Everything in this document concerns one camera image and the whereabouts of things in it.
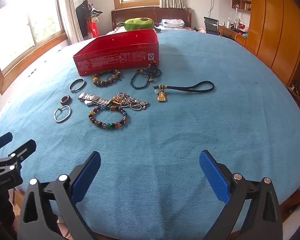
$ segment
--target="metal screw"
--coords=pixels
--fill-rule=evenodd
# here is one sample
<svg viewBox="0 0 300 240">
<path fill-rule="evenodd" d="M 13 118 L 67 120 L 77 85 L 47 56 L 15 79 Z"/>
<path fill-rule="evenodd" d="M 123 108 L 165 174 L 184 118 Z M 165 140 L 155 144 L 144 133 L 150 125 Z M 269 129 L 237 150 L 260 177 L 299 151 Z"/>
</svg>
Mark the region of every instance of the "metal screw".
<svg viewBox="0 0 300 240">
<path fill-rule="evenodd" d="M 264 178 L 263 181 L 264 181 L 266 184 L 270 184 L 270 183 L 271 183 L 271 179 L 269 179 L 269 178 Z"/>
<path fill-rule="evenodd" d="M 242 179 L 242 176 L 241 176 L 241 174 L 239 174 L 239 173 L 234 174 L 233 177 L 234 177 L 234 179 L 236 179 L 236 180 L 241 180 L 241 179 Z"/>
<path fill-rule="evenodd" d="M 35 184 L 37 184 L 37 182 L 38 182 L 37 179 L 31 179 L 30 180 L 31 185 L 35 185 Z"/>
<path fill-rule="evenodd" d="M 68 179 L 68 175 L 66 175 L 66 174 L 62 174 L 62 175 L 60 175 L 60 177 L 59 177 L 59 180 L 60 180 L 60 181 L 65 181 L 66 179 Z"/>
</svg>

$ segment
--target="wooden wardrobe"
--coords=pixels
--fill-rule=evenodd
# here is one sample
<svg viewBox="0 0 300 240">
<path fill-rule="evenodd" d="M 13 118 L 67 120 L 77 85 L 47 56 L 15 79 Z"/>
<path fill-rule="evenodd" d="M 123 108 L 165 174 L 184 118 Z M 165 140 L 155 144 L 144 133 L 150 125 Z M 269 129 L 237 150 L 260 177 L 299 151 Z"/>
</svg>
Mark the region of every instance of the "wooden wardrobe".
<svg viewBox="0 0 300 240">
<path fill-rule="evenodd" d="M 244 47 L 282 81 L 300 108 L 300 9 L 293 0 L 251 0 Z"/>
</svg>

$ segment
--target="black braided lanyard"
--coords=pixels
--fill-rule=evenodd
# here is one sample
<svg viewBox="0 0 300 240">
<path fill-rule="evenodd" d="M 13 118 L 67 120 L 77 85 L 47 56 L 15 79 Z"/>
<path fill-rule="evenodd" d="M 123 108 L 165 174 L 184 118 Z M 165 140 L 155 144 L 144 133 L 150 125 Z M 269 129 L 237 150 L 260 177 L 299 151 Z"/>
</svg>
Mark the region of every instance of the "black braided lanyard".
<svg viewBox="0 0 300 240">
<path fill-rule="evenodd" d="M 202 85 L 202 84 L 210 84 L 212 87 L 209 89 L 204 89 L 204 90 L 195 90 L 194 88 Z M 207 93 L 212 90 L 214 90 L 214 84 L 211 81 L 201 81 L 198 84 L 191 86 L 191 87 L 173 87 L 173 86 L 166 86 L 166 85 L 159 85 L 159 86 L 154 86 L 154 89 L 174 89 L 174 90 L 180 90 L 180 91 L 186 91 L 186 92 L 197 92 L 197 93 Z"/>
</svg>

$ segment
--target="red tin box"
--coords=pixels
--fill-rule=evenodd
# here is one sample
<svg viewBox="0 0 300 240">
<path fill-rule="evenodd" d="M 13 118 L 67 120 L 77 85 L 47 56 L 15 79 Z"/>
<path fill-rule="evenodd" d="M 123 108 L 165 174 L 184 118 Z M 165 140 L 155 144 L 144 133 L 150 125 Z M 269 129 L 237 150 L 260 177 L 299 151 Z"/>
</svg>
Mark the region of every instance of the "red tin box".
<svg viewBox="0 0 300 240">
<path fill-rule="evenodd" d="M 146 67 L 159 64 L 159 41 L 156 32 L 138 30 L 95 38 L 73 56 L 80 76 L 106 69 Z"/>
</svg>

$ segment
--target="avocado plush toy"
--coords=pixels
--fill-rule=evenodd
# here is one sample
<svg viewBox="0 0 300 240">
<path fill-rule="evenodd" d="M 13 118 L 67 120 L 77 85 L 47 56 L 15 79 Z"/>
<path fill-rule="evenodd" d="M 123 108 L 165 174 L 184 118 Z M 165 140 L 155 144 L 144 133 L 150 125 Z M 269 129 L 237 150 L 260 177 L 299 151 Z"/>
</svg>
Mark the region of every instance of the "avocado plush toy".
<svg viewBox="0 0 300 240">
<path fill-rule="evenodd" d="M 159 25 L 154 23 L 150 18 L 134 18 L 126 20 L 124 23 L 118 23 L 118 26 L 124 26 L 127 31 L 155 29 L 156 32 L 160 32 L 161 29 L 157 29 Z"/>
</svg>

